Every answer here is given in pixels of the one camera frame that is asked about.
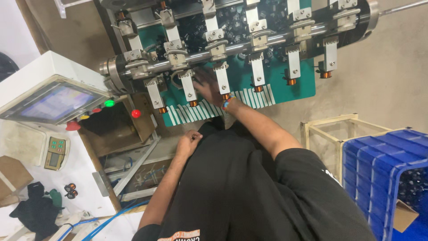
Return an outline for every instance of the stainless steel rod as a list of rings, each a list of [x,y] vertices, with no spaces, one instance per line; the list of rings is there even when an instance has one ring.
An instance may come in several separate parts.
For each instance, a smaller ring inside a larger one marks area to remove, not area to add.
[[[391,13],[403,11],[403,10],[406,10],[406,9],[418,7],[418,6],[427,4],[427,3],[428,3],[428,0],[422,0],[422,1],[415,2],[415,3],[410,3],[410,4],[407,4],[407,5],[401,6],[401,7],[396,7],[396,8],[388,9],[388,10],[380,12],[379,13],[379,17],[382,17],[384,15],[388,15],[388,14],[391,14]]]
[[[312,25],[311,29],[312,29],[311,36],[317,36],[327,32],[328,28],[326,23],[320,23],[320,24]],[[293,36],[292,31],[272,35],[267,38],[267,45],[268,46],[277,45],[277,44],[285,43],[286,41],[288,44],[295,43],[294,38],[292,36]],[[247,49],[250,47],[251,47],[250,42],[230,45],[226,47],[226,54],[234,55],[234,54],[243,53],[247,51]],[[211,58],[210,52],[205,51],[205,52],[199,52],[199,53],[191,54],[187,56],[186,62],[190,64],[195,64],[203,61],[208,61],[210,58]],[[170,68],[171,68],[171,64],[169,63],[168,60],[159,61],[155,64],[151,64],[151,65],[149,64],[147,66],[147,70],[152,72],[167,71]]]

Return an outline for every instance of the blue plastic crate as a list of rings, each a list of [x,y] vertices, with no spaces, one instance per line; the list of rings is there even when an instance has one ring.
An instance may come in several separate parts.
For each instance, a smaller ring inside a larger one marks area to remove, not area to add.
[[[377,240],[392,238],[400,175],[428,167],[427,157],[427,134],[414,130],[366,136],[343,144],[343,187],[363,211]]]

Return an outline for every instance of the wooden frame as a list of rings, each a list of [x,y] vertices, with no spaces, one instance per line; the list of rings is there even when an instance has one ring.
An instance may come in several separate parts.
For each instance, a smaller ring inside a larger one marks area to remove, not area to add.
[[[328,123],[334,123],[338,121],[347,121],[350,123],[349,129],[348,129],[348,139],[342,139],[339,140],[338,138],[328,134],[327,132],[324,132],[320,130],[319,128],[315,127],[317,125],[322,124],[328,124]],[[301,122],[300,123],[300,131],[301,131],[301,138],[302,138],[302,145],[305,149],[310,150],[310,144],[309,144],[309,134],[312,132],[314,134],[317,134],[321,136],[322,138],[332,142],[335,145],[336,148],[336,154],[335,154],[335,163],[336,163],[336,175],[334,177],[339,181],[340,184],[342,184],[342,150],[343,150],[343,144],[349,140],[364,137],[364,136],[356,136],[356,125],[361,125],[364,127],[371,128],[373,130],[379,131],[378,133],[374,135],[366,135],[366,136],[381,136],[385,135],[388,132],[394,131],[393,129],[382,127],[376,124],[369,123],[367,121],[363,121],[358,119],[358,114],[345,114],[340,115],[332,118],[327,118],[323,120],[314,120],[310,122]]]

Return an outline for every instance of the cable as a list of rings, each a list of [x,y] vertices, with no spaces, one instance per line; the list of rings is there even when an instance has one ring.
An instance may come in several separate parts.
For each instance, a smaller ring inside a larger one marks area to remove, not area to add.
[[[70,227],[67,229],[67,231],[57,240],[57,241],[61,241],[71,230],[73,230],[73,228],[75,227],[75,226],[77,226],[77,225],[80,225],[80,224],[83,224],[83,223],[90,223],[90,222],[94,222],[94,221],[97,221],[98,220],[98,218],[96,217],[96,218],[94,218],[94,219],[90,219],[90,220],[84,220],[84,221],[80,221],[80,222],[78,222],[78,223],[76,223],[76,224],[74,224],[74,225],[72,225],[71,223],[65,223],[65,224],[69,224],[70,225]]]
[[[104,223],[102,223],[100,226],[98,226],[96,229],[94,229],[92,232],[90,232],[85,238],[82,239],[82,241],[89,241],[91,240],[95,235],[97,235],[105,226],[107,226],[107,224],[109,224],[113,219],[115,219],[116,217],[122,215],[123,213],[136,208],[138,206],[147,204],[149,202],[149,200],[141,202],[139,204],[136,204],[130,208],[127,208],[128,206],[132,205],[133,203],[131,203],[130,205],[128,205],[126,208],[122,209],[121,211],[119,211],[118,213],[116,213],[116,215],[114,215],[113,217],[109,218],[107,221],[105,221]]]

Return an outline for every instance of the cardboard box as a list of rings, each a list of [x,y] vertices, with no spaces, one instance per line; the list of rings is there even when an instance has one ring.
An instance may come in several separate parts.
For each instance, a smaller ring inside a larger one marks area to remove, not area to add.
[[[0,200],[18,193],[33,180],[22,163],[8,156],[0,157]]]
[[[419,213],[397,199],[394,215],[394,228],[397,231],[404,232],[418,216]]]

